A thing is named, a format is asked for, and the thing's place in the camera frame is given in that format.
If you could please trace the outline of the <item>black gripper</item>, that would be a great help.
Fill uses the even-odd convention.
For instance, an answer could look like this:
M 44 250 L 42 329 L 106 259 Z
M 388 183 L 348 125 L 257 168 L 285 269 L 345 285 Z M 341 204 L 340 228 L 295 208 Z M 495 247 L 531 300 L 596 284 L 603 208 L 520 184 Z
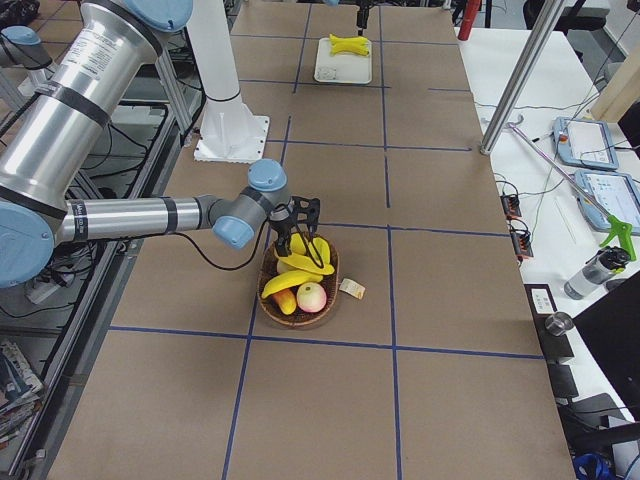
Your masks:
M 271 229 L 277 233 L 275 242 L 275 253 L 278 257 L 288 257 L 292 250 L 290 246 L 291 232 L 295 227 L 295 216 L 293 208 L 285 205 L 271 212 L 269 216 L 269 224 Z M 323 267 L 323 259 L 321 253 L 314 244 L 314 237 L 308 232 L 302 233 L 302 241 L 307 256 L 318 267 Z

